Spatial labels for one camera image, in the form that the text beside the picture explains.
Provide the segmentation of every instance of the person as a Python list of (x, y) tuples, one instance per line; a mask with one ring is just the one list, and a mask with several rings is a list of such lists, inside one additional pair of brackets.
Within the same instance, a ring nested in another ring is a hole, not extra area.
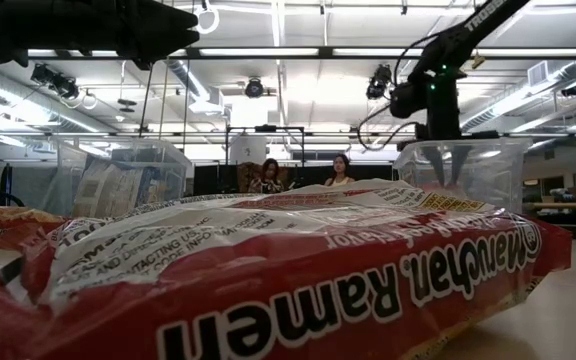
[(326, 180), (326, 186), (342, 186), (355, 182), (355, 179), (349, 177), (346, 173), (350, 167), (350, 160), (344, 154), (339, 154), (335, 157), (333, 162), (333, 169), (335, 170), (333, 176)]
[(277, 194), (284, 191), (284, 185), (277, 176), (279, 164), (275, 159), (268, 159), (261, 167), (261, 176), (250, 182), (248, 192), (261, 194)]

